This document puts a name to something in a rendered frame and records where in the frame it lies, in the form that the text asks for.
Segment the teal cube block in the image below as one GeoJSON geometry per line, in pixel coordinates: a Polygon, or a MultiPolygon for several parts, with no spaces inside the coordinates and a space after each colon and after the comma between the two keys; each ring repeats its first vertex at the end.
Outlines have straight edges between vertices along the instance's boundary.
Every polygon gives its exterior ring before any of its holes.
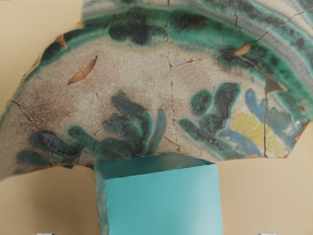
{"type": "Polygon", "coordinates": [[[223,235],[215,163],[172,153],[94,169],[100,235],[223,235]]]}

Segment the tan plate with painted shard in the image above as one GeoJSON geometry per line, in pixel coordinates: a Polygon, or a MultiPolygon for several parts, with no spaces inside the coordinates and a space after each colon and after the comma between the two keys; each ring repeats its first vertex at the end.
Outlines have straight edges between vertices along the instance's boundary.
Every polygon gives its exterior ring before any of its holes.
{"type": "Polygon", "coordinates": [[[313,0],[83,0],[0,115],[0,181],[160,154],[287,157],[313,121],[313,0]]]}

